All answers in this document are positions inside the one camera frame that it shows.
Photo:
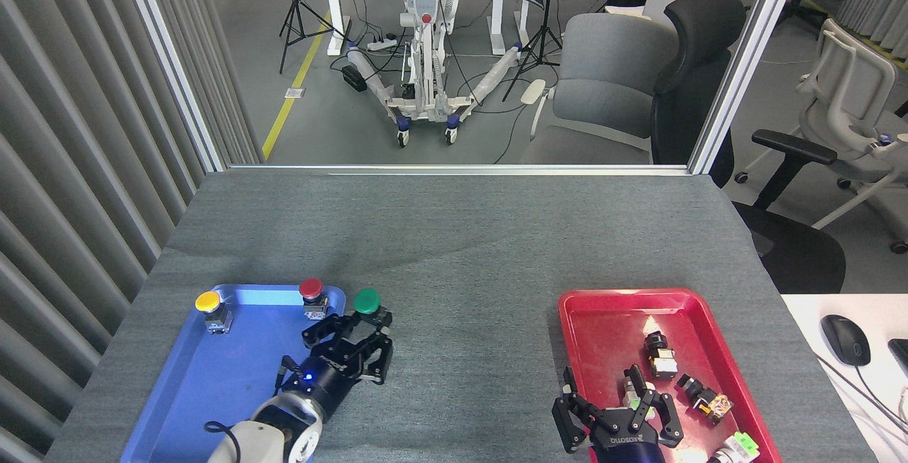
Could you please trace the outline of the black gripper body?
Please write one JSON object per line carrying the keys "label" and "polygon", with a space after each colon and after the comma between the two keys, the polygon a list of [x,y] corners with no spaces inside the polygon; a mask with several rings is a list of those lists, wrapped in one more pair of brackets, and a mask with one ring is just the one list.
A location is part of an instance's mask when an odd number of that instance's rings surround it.
{"label": "black gripper body", "polygon": [[295,371],[293,389],[322,408],[337,408],[359,382],[362,370],[357,345],[329,340],[309,350],[309,356]]}
{"label": "black gripper body", "polygon": [[591,441],[597,462],[665,462],[658,431],[642,421],[632,431],[633,411],[629,408],[605,408],[599,420],[591,425]]}

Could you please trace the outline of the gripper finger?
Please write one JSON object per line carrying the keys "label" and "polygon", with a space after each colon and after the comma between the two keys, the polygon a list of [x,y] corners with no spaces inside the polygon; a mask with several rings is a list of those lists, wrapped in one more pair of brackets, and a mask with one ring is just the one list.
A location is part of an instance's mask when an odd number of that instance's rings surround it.
{"label": "gripper finger", "polygon": [[[684,431],[681,426],[677,409],[675,408],[674,399],[670,394],[663,394],[646,386],[642,370],[638,365],[629,367],[629,379],[638,395],[638,407],[633,408],[633,414],[629,421],[629,432],[638,436],[639,440],[662,444],[669,449],[675,449],[684,437]],[[662,425],[661,431],[656,432],[652,425],[646,422],[646,414],[650,408],[658,412]]]}
{"label": "gripper finger", "polygon": [[565,367],[563,380],[562,393],[553,402],[552,415],[565,452],[573,454],[589,445],[593,454],[604,454],[600,440],[603,409],[577,394],[571,367]]}
{"label": "gripper finger", "polygon": [[355,381],[370,380],[383,385],[393,354],[389,327],[380,322],[367,322],[374,330],[354,346]]}
{"label": "gripper finger", "polygon": [[302,333],[302,340],[309,350],[353,352],[357,349],[357,344],[347,340],[347,337],[359,323],[358,312],[344,316],[332,314],[306,328]]}

